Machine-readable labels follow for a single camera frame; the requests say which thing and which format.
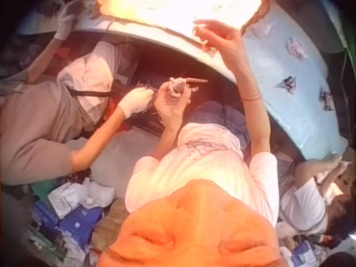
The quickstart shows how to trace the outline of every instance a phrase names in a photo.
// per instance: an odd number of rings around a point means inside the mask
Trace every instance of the blue jeans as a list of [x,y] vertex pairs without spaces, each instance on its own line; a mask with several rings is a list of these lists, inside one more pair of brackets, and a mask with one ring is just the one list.
[[187,118],[186,124],[190,122],[215,123],[226,127],[240,140],[242,151],[246,149],[250,142],[244,115],[230,106],[222,105],[215,101],[205,102],[197,107]]

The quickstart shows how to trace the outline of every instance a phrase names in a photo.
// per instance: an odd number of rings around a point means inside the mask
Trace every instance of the bare arm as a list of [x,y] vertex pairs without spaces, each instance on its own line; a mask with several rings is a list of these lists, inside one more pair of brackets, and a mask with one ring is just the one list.
[[73,151],[73,172],[90,167],[115,135],[121,123],[133,113],[146,109],[154,92],[145,88],[131,90],[118,104],[110,118],[89,138],[82,149]]
[[89,168],[94,163],[124,120],[125,114],[120,107],[117,107],[110,118],[89,138],[84,147],[72,152],[73,172]]
[[234,75],[245,110],[251,140],[251,156],[253,157],[260,152],[270,152],[270,122],[252,70],[247,66],[234,71]]
[[152,157],[161,160],[174,148],[174,141],[177,137],[178,130],[165,129],[162,136],[152,153]]
[[207,41],[203,49],[215,47],[236,77],[251,139],[252,157],[259,152],[270,152],[270,122],[240,31],[219,21],[198,20],[195,23],[201,25],[195,27],[195,35]]
[[28,82],[35,82],[51,63],[53,56],[72,31],[77,15],[84,9],[82,0],[74,0],[66,4],[58,16],[58,28],[55,37],[42,53],[28,67]]
[[37,79],[43,72],[47,69],[48,65],[51,63],[54,55],[60,48],[62,40],[53,38],[41,54],[32,62],[32,64],[27,68],[28,82],[36,82]]
[[172,97],[169,93],[169,82],[160,87],[155,107],[162,119],[165,130],[152,153],[152,157],[163,159],[174,148],[174,141],[182,125],[184,109],[190,101],[191,90],[186,87],[184,93],[179,97]]

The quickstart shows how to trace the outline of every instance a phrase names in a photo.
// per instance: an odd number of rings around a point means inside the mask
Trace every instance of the blue box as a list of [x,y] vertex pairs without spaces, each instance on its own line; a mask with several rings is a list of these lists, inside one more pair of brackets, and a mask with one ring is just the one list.
[[32,217],[37,223],[43,224],[50,229],[55,229],[60,221],[54,209],[41,200],[35,203],[32,209]]
[[84,249],[91,240],[95,224],[101,219],[102,211],[101,207],[87,210],[79,206],[63,218],[60,222],[60,230]]

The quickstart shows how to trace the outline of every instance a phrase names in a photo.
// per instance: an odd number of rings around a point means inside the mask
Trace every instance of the bracelet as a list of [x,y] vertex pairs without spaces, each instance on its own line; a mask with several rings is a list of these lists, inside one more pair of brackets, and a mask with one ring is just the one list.
[[247,101],[247,102],[251,102],[251,101],[256,101],[258,99],[262,98],[261,93],[259,93],[259,95],[255,98],[251,98],[251,99],[244,99],[244,98],[240,98],[241,102]]

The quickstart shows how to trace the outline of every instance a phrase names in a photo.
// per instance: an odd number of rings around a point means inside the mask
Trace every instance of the hand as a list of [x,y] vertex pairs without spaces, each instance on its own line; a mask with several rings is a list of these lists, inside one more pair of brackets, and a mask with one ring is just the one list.
[[161,85],[155,107],[161,116],[162,124],[168,130],[178,130],[183,122],[183,112],[188,103],[190,103],[191,88],[185,87],[181,96],[173,97],[169,90],[170,82]]
[[129,118],[133,113],[139,113],[147,108],[154,95],[153,90],[143,87],[132,89],[120,101],[118,106],[121,107],[126,118]]
[[58,16],[58,29],[55,39],[66,40],[71,33],[77,15],[84,9],[83,0],[74,0],[65,5]]
[[197,20],[194,23],[198,24],[193,30],[195,36],[200,37],[202,42],[206,42],[202,47],[204,51],[211,47],[216,48],[226,67],[234,74],[241,68],[249,67],[244,42],[238,29],[208,19]]

